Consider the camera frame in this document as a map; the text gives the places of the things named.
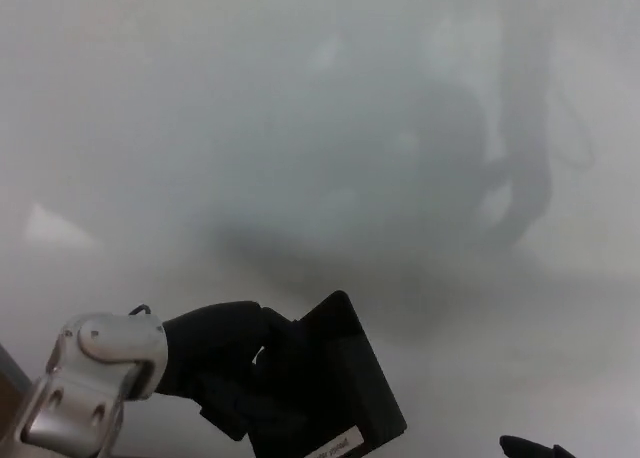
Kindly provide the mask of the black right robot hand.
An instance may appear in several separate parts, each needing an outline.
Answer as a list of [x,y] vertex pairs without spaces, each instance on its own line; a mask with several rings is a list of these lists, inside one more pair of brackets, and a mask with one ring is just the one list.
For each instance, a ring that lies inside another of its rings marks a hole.
[[524,438],[503,435],[499,439],[500,447],[508,458],[556,458],[567,457],[557,445],[548,447]]

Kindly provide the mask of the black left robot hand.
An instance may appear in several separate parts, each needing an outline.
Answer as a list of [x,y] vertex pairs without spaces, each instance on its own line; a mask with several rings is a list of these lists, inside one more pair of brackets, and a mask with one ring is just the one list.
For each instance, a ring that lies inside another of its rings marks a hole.
[[304,349],[294,322],[256,302],[208,305],[163,323],[168,362],[156,392],[194,401],[234,441],[289,436],[306,418],[267,388],[269,366]]

